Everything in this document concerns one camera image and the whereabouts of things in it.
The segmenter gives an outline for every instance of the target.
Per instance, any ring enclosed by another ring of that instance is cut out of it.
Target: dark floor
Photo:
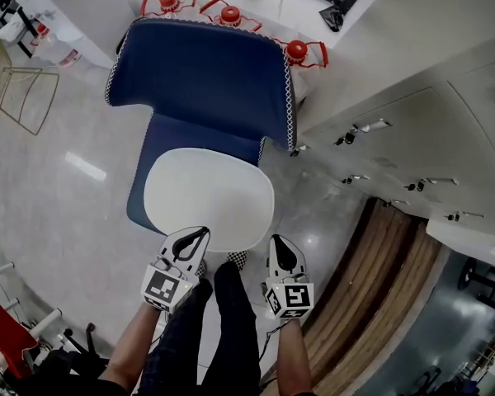
[[[472,283],[458,290],[460,271],[468,258],[453,252],[425,308],[393,355],[355,393],[356,396],[411,394],[420,377],[434,365],[442,370],[436,384],[449,380],[476,357],[495,331],[495,311],[475,297],[485,289]],[[478,262],[477,272],[488,265]]]

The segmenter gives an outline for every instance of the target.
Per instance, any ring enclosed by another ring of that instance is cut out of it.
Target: forearm
[[[117,342],[105,372],[99,377],[101,380],[113,381],[127,392],[134,389],[149,353],[158,319],[159,311],[151,305],[141,304]]]
[[[280,396],[312,391],[308,354],[299,320],[291,320],[280,330],[277,383]]]

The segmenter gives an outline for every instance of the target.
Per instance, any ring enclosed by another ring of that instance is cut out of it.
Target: red fabric
[[[36,345],[36,340],[0,305],[0,352],[18,379],[31,375],[22,352]]]

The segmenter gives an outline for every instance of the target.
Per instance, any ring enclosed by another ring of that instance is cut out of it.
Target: dark pants
[[[205,305],[213,293],[206,279],[200,281],[171,316],[158,346],[148,355],[139,394],[251,396],[259,393],[256,315],[232,262],[217,270],[214,287],[222,335],[201,387],[196,386],[201,327]]]

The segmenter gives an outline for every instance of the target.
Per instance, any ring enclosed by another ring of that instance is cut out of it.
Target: blue chair
[[[258,165],[264,140],[295,147],[295,95],[285,52],[273,40],[227,26],[141,19],[127,31],[106,84],[111,106],[145,104],[144,138],[127,215],[161,233],[144,208],[159,156],[205,148]]]

